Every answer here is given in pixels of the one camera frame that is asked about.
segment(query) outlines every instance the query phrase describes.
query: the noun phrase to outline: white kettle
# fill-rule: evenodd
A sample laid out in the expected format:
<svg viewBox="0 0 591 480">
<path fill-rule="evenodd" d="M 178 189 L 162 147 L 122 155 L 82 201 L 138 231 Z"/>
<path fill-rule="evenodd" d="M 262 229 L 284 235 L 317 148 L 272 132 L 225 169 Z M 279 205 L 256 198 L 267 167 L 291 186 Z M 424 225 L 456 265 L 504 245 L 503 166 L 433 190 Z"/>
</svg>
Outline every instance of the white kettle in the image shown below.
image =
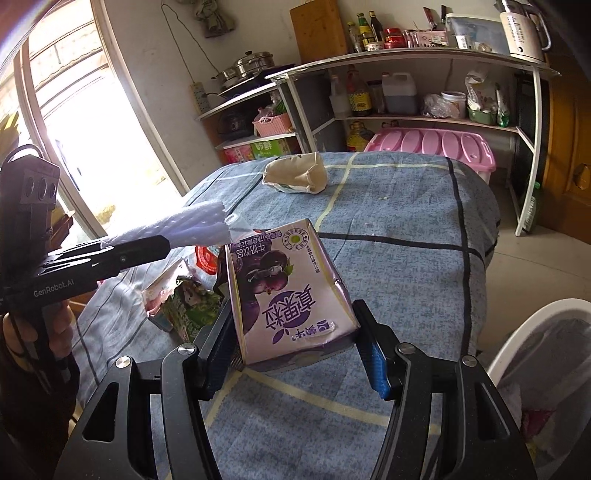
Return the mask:
<svg viewBox="0 0 591 480">
<path fill-rule="evenodd" d="M 512 57 L 535 63 L 544 63 L 544 53 L 552 46 L 548 28 L 540 12 L 531 5 L 515 0 L 496 0 L 495 7 L 501 12 L 501 23 L 505 30 L 509 52 Z M 538 29 L 531 15 L 540 22 Z"/>
</svg>

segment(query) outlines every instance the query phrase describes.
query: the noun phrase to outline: person's arm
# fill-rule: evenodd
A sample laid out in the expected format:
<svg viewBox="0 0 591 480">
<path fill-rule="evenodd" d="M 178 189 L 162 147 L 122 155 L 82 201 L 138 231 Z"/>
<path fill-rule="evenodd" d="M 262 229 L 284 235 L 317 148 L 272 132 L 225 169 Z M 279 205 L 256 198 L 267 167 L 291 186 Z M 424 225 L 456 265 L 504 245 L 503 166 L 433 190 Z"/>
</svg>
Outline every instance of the person's arm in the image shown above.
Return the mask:
<svg viewBox="0 0 591 480">
<path fill-rule="evenodd" d="M 72 377 L 53 395 L 48 395 L 31 366 L 21 357 L 22 348 L 7 316 L 0 335 L 0 412 L 8 434 L 26 463 L 40 479 L 51 479 L 68 439 L 68 422 L 74 412 L 80 372 L 71 353 L 72 311 L 64 303 L 54 319 L 50 348 L 67 356 Z M 32 342 L 37 334 L 30 325 L 19 322 L 23 341 Z"/>
</svg>

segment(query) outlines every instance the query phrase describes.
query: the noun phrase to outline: pot lid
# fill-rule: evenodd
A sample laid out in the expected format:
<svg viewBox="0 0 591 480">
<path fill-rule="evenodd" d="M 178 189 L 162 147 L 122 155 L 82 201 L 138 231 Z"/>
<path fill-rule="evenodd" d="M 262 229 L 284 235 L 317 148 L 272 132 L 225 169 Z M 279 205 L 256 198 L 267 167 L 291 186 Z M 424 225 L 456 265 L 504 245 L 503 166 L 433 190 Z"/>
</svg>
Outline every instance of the pot lid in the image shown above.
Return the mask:
<svg viewBox="0 0 591 480">
<path fill-rule="evenodd" d="M 242 57 L 241 59 L 237 60 L 234 65 L 243 65 L 245 63 L 249 63 L 254 59 L 260 59 L 261 57 L 272 57 L 273 55 L 267 51 L 257 51 L 253 53 L 252 50 L 245 52 L 246 56 Z"/>
</svg>

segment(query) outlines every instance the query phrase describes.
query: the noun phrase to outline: kettle handle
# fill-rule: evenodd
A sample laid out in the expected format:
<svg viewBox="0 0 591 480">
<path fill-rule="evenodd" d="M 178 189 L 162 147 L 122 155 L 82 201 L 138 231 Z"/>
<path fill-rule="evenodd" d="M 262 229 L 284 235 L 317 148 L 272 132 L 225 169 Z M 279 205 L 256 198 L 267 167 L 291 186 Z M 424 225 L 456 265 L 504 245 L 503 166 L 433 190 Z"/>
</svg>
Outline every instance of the kettle handle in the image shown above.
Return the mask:
<svg viewBox="0 0 591 480">
<path fill-rule="evenodd" d="M 522 7 L 524 7 L 524 9 L 529 17 L 531 17 L 531 15 L 535 15 L 540 20 L 540 25 L 542 26 L 542 30 L 544 31 L 544 36 L 546 37 L 546 45 L 542 46 L 542 51 L 549 51 L 549 49 L 552 48 L 552 39 L 550 38 L 550 33 L 548 32 L 548 27 L 546 27 L 546 23 L 544 22 L 544 17 L 542 17 L 540 11 L 537 8 L 534 8 L 531 5 L 523 4 Z M 542 44 L 543 39 L 542 39 L 542 36 L 540 35 L 540 31 L 537 28 L 537 25 L 536 25 L 536 30 L 538 30 L 540 44 Z"/>
</svg>

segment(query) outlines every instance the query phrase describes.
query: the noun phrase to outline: white wall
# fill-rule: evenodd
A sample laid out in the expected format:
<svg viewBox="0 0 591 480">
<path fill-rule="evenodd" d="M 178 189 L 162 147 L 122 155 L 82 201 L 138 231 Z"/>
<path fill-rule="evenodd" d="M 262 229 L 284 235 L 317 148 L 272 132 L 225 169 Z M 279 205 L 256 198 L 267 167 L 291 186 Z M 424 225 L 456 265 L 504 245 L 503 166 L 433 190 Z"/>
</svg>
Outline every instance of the white wall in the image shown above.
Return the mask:
<svg viewBox="0 0 591 480">
<path fill-rule="evenodd" d="M 219 160 L 197 119 L 189 91 L 191 78 L 160 10 L 160 0 L 104 0 L 113 33 L 141 100 L 158 133 L 189 186 L 219 167 Z M 289 10 L 304 0 L 219 0 L 236 21 L 236 30 L 219 38 L 204 38 L 193 17 L 193 5 L 167 0 L 219 69 L 229 67 L 247 50 L 268 50 L 275 64 L 299 63 Z M 455 13 L 498 17 L 492 0 L 446 0 Z M 423 6 L 439 12 L 441 0 L 339 0 L 343 24 L 357 12 L 374 10 L 384 28 L 427 28 Z M 195 81 L 216 91 L 215 69 L 174 13 L 165 12 Z M 213 105 L 219 100 L 210 96 Z"/>
</svg>

